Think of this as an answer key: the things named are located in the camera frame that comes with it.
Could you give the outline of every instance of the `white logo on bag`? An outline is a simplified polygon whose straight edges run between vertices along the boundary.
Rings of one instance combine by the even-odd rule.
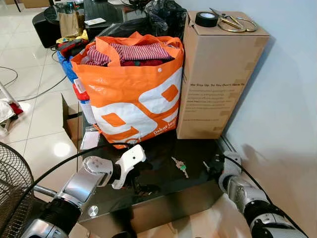
[[[171,77],[169,77],[164,83],[160,84],[158,87],[153,88],[145,93],[142,93],[139,97],[139,102],[142,103],[151,113],[160,114],[167,112],[172,107],[175,106],[179,98],[180,93],[180,82],[182,76],[182,68],[179,68]],[[162,96],[171,85],[176,86],[178,93],[172,101],[166,100]]]
[[[180,83],[181,83],[182,68],[179,68],[171,77],[169,77],[164,83],[158,87],[151,89],[139,97],[139,102],[144,105],[150,112],[155,114],[161,114],[170,110],[179,99]],[[168,101],[162,96],[171,85],[174,85],[178,92],[172,101]],[[113,103],[101,108],[92,106],[92,110],[99,128],[109,135],[120,134],[131,130],[134,127],[139,133],[132,136],[128,136],[122,140],[115,140],[115,142],[124,142],[129,139],[141,138],[152,133],[158,126],[158,124],[148,117],[142,110],[132,103]],[[177,116],[178,109],[173,111],[171,115],[167,116],[163,120],[171,122]],[[121,118],[125,124],[120,126],[113,126],[102,118],[109,114],[116,114]]]

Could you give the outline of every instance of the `white wall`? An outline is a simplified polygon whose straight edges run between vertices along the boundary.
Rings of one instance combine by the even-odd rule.
[[[316,0],[177,2],[243,11],[271,35],[225,135],[275,204],[317,237]]]

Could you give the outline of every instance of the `table leg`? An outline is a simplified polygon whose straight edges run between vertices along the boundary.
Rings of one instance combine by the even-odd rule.
[[[21,12],[21,10],[20,10],[20,8],[19,8],[19,5],[18,5],[17,1],[16,1],[16,0],[14,0],[14,2],[15,2],[16,7],[18,8],[19,12]]]

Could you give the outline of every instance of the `black plastic bag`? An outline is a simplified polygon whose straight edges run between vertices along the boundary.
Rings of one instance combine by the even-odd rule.
[[[112,24],[98,36],[129,37],[138,31],[141,35],[183,38],[186,9],[174,0],[153,0],[145,6],[145,18]]]
[[[145,6],[155,36],[183,38],[186,9],[174,0],[153,0]]]

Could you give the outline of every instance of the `striped shirt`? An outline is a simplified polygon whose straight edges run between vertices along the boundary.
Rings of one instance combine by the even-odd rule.
[[[125,60],[169,60],[171,56],[159,43],[142,46],[126,46],[120,44],[110,44],[118,52],[120,61]],[[88,65],[105,65],[110,62],[110,58],[96,50],[96,45],[90,46],[87,51],[90,60]]]

